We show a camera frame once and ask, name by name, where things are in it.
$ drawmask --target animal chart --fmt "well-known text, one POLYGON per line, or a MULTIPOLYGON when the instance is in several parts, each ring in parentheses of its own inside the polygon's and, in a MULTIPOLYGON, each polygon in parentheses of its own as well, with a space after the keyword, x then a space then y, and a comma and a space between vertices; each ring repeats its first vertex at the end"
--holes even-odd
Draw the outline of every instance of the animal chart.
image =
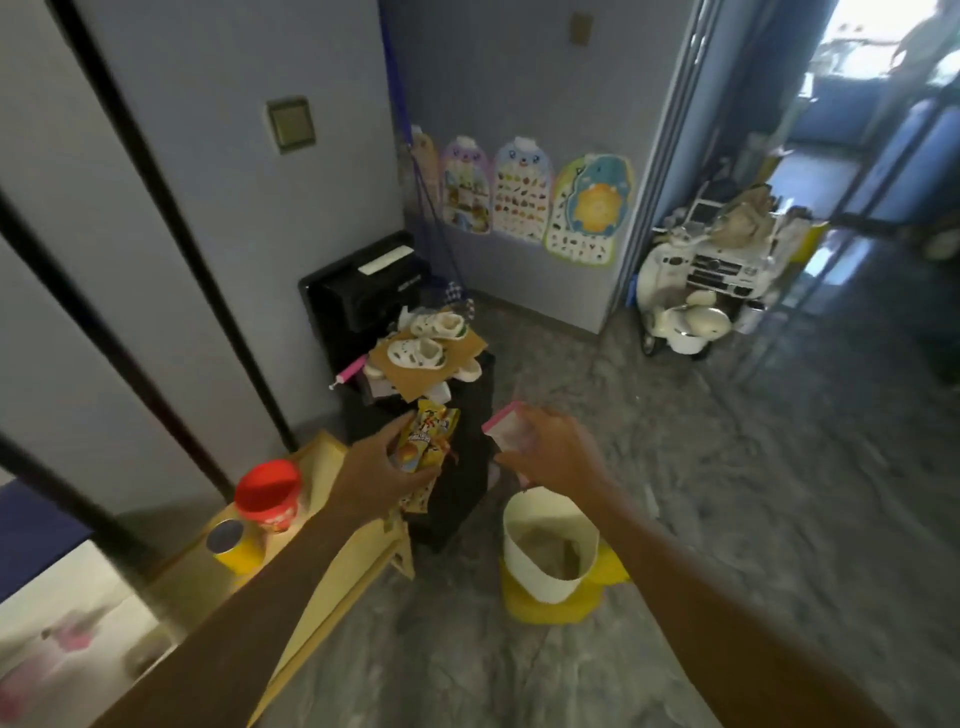
POLYGON ((423 211, 430 212, 429 202, 433 203, 433 208, 440 212, 440 158, 437 156, 437 148, 433 144, 433 139, 428 134, 423 133, 423 129, 414 125, 411 128, 413 133, 413 148, 407 149, 406 142, 402 139, 398 142, 398 155, 400 160, 400 186, 403 189, 403 207, 410 212, 419 212, 420 204, 423 205, 423 211), (423 177, 423 183, 426 186, 426 195, 423 189, 420 189, 420 195, 417 194, 419 186, 417 176, 414 172, 414 161, 420 169, 420 175, 423 177))
POLYGON ((444 220, 462 231, 490 232, 490 162, 469 136, 451 141, 440 160, 444 170, 444 220))
POLYGON ((610 263, 634 183, 623 157, 586 155, 571 161, 554 182, 547 251, 584 265, 610 263))
POLYGON ((495 165, 493 230, 539 245, 550 211, 550 159, 536 141, 518 136, 496 153, 495 165))

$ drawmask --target red lid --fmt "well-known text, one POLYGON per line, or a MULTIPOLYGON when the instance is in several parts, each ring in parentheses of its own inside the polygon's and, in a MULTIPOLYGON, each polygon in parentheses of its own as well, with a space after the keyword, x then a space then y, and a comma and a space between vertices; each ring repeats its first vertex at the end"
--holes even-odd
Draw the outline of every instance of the red lid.
POLYGON ((271 460, 254 467, 237 483, 233 502, 252 521, 270 518, 297 500, 300 470, 289 460, 271 460))

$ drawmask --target red container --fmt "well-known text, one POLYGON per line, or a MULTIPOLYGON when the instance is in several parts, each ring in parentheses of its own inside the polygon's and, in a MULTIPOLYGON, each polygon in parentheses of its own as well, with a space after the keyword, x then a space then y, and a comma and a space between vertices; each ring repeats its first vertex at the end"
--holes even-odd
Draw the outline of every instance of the red container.
POLYGON ((300 470, 289 460, 262 463, 237 483, 233 502, 240 515, 274 533, 290 527, 297 515, 303 482, 300 470))

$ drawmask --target can lid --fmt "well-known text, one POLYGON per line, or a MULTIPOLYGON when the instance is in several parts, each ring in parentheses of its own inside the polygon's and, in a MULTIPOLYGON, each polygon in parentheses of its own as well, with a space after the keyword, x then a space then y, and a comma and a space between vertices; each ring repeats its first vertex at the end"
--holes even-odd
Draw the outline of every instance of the can lid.
POLYGON ((238 519, 220 521, 206 534, 206 547, 211 553, 227 553, 240 543, 245 528, 238 519))

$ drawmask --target floor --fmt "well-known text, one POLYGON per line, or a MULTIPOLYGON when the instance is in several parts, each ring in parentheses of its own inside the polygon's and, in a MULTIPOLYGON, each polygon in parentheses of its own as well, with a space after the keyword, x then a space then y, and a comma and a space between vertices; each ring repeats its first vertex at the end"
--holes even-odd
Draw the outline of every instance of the floor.
POLYGON ((827 220, 860 168, 855 153, 813 144, 796 145, 777 167, 774 193, 794 205, 809 207, 827 220))
MULTIPOLYGON (((575 414, 705 568, 899 724, 955 726, 960 412, 922 343, 960 324, 955 306, 914 309, 958 303, 960 278, 895 243, 830 246, 843 259, 803 310, 704 362, 644 358, 632 310, 599 338, 485 302, 475 325, 498 357, 496 404, 575 414)), ((632 586, 576 626, 506 615, 499 513, 515 487, 496 483, 444 553, 419 552, 415 582, 381 578, 262 725, 716 726, 632 586)))

